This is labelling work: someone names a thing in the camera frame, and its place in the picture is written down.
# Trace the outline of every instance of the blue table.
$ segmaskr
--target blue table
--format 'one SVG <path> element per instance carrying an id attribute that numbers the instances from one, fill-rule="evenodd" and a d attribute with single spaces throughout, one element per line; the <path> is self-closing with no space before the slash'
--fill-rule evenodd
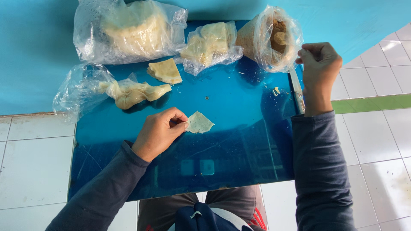
<path id="1" fill-rule="evenodd" d="M 236 22 L 237 29 L 246 22 Z M 186 37 L 208 23 L 188 22 Z M 162 84 L 146 73 L 148 63 L 107 68 L 117 80 L 134 72 L 139 82 Z M 290 116 L 297 108 L 288 74 L 267 73 L 247 57 L 196 77 L 181 64 L 178 68 L 183 83 L 160 99 L 121 110 L 108 98 L 80 119 L 69 199 L 110 162 L 123 140 L 134 142 L 146 116 L 172 106 L 187 116 L 198 110 L 215 126 L 204 134 L 186 132 L 177 138 L 148 166 L 127 201 L 293 179 Z M 296 71 L 302 85 L 301 66 Z M 274 96 L 274 87 L 281 94 Z"/>

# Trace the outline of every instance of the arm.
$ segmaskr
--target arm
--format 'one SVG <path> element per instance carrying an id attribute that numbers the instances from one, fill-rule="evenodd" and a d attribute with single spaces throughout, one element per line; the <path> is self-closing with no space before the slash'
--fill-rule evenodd
<path id="1" fill-rule="evenodd" d="M 293 123 L 298 230 L 356 230 L 346 162 L 331 105 L 332 84 L 342 64 L 329 43 L 304 44 L 306 113 Z"/>
<path id="2" fill-rule="evenodd" d="M 107 230 L 150 162 L 185 132 L 187 120 L 176 108 L 149 115 L 136 142 L 124 141 L 112 161 L 74 195 L 46 230 Z"/>

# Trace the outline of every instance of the green tile strip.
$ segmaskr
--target green tile strip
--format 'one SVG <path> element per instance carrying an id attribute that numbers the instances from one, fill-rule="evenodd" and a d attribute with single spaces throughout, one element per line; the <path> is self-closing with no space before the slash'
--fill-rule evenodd
<path id="1" fill-rule="evenodd" d="M 331 101 L 336 114 L 411 108 L 411 94 Z"/>

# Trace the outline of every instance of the right hand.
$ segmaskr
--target right hand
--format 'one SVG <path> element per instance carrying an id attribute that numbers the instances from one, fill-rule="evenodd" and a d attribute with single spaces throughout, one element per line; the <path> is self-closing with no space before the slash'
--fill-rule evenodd
<path id="1" fill-rule="evenodd" d="M 176 107 L 147 116 L 132 150 L 141 159 L 152 161 L 185 132 L 187 121 L 187 116 Z"/>
<path id="2" fill-rule="evenodd" d="M 342 66 L 342 58 L 328 42 L 306 43 L 298 51 L 297 64 L 304 64 L 305 116 L 332 111 L 331 89 Z"/>

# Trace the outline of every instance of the gray pants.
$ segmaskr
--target gray pants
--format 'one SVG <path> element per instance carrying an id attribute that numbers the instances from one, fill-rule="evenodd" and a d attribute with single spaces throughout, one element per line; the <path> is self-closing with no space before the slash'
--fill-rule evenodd
<path id="1" fill-rule="evenodd" d="M 195 193 L 141 200 L 137 231 L 166 231 L 175 223 L 178 209 L 197 202 Z M 258 185 L 208 191 L 205 203 L 234 213 L 254 231 L 266 229 L 266 211 Z"/>

